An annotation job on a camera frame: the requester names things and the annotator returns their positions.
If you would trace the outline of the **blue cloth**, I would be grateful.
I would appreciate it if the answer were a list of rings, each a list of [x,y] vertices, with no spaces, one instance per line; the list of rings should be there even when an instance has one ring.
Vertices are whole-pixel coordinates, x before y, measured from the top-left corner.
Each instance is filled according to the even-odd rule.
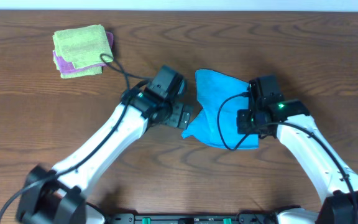
[[[240,94],[249,84],[209,69],[195,72],[196,96],[202,106],[198,116],[182,132],[203,144],[220,149],[234,148],[243,135],[237,133],[237,111],[247,109],[249,100]]]

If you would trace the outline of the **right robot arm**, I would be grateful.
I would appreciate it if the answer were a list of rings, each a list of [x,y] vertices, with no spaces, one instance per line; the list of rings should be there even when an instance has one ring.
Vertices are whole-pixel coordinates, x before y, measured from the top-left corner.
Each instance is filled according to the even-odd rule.
[[[273,75],[253,79],[249,107],[237,112],[237,132],[278,139],[299,162],[322,203],[319,212],[289,207],[275,212],[276,223],[358,223],[358,174],[325,140],[308,108],[286,100]]]

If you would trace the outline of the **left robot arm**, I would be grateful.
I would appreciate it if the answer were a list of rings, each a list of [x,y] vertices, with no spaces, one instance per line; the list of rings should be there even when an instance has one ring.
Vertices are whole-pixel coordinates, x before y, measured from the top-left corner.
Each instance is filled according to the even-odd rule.
[[[185,129],[190,111],[179,102],[183,75],[164,65],[156,76],[126,90],[110,118],[79,149],[50,170],[28,174],[16,212],[19,223],[107,223],[86,199],[107,168],[151,126]]]

